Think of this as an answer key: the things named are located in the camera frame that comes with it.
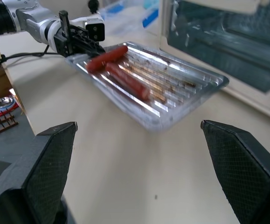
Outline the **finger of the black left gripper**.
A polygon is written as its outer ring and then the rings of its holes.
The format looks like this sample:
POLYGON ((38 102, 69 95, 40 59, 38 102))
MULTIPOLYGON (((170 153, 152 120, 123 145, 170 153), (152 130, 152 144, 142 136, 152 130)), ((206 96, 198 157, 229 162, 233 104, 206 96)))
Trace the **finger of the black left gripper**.
POLYGON ((86 29, 74 25, 72 25, 72 42, 73 44, 95 44, 95 42, 90 39, 86 29))
POLYGON ((82 42, 79 45, 79 49, 82 53, 87 54, 90 57, 96 57, 105 53, 104 48, 97 42, 82 42))

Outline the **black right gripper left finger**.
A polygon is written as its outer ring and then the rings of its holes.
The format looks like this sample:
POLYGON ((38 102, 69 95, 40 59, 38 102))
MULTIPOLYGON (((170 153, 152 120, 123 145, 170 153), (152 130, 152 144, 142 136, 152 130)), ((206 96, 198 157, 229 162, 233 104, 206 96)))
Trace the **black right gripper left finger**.
POLYGON ((0 224, 66 224, 62 198, 76 122, 51 127, 28 144, 13 163, 0 161, 0 224))

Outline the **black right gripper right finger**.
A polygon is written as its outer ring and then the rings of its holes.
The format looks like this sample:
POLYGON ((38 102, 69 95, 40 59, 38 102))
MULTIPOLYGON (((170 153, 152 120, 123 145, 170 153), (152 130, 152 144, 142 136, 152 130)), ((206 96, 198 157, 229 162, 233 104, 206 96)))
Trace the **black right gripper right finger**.
POLYGON ((249 132, 201 122, 215 174, 242 224, 270 224, 270 153, 249 132))

